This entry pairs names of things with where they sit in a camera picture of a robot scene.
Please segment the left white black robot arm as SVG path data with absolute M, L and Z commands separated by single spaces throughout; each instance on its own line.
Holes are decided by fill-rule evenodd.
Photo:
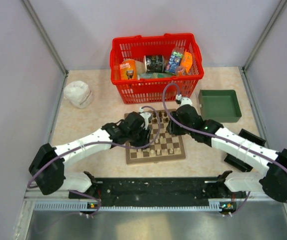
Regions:
M 29 173 L 44 196 L 58 190 L 80 192 L 85 198 L 96 195 L 95 179 L 87 172 L 69 173 L 69 166 L 100 151 L 113 147 L 124 147 L 126 143 L 134 149 L 148 147 L 152 119 L 150 112 L 131 112 L 119 122 L 110 122 L 95 132 L 72 142 L 51 146 L 42 145 L 32 163 Z

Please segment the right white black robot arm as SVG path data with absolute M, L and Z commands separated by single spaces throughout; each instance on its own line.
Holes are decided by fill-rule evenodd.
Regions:
M 262 192 L 277 202 L 287 203 L 287 149 L 277 151 L 258 145 L 217 121 L 202 119 L 189 104 L 181 105 L 168 116 L 171 134 L 189 135 L 198 143 L 221 150 L 256 170 L 229 172 L 216 186 L 221 197 L 228 198 L 240 191 Z

